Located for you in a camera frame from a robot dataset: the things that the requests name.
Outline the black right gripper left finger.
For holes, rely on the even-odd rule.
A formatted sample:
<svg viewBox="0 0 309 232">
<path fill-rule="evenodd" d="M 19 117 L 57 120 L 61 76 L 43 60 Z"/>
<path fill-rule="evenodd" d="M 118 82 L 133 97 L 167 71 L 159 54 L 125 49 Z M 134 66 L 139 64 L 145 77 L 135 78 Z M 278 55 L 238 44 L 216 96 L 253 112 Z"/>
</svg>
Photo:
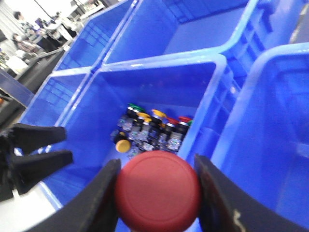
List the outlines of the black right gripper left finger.
<svg viewBox="0 0 309 232">
<path fill-rule="evenodd" d="M 28 232 L 113 232 L 118 213 L 114 188 L 121 161 L 112 159 L 67 205 Z"/>
</svg>

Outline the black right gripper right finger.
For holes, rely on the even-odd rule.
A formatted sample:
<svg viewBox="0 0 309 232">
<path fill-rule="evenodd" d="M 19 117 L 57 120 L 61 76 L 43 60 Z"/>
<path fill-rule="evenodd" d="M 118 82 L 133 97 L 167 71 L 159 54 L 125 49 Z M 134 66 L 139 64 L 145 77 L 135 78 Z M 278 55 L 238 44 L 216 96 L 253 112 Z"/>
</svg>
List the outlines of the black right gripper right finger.
<svg viewBox="0 0 309 232">
<path fill-rule="evenodd" d="M 307 231 L 252 198 L 206 156 L 195 154 L 194 169 L 201 183 L 198 220 L 203 232 Z"/>
</svg>

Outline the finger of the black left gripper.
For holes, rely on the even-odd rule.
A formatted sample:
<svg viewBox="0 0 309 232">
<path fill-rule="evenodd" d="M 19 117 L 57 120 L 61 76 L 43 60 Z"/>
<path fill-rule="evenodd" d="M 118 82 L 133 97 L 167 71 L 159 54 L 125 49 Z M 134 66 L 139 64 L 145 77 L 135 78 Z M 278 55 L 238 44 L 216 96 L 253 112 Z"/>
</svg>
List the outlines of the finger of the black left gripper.
<svg viewBox="0 0 309 232">
<path fill-rule="evenodd" d="M 14 147 L 20 148 L 26 155 L 41 147 L 62 142 L 66 137 L 64 127 L 16 123 L 9 129 L 9 138 Z"/>
<path fill-rule="evenodd" d="M 29 156 L 14 155 L 9 168 L 15 189 L 22 195 L 72 162 L 73 153 L 69 150 L 60 150 Z"/>
</svg>

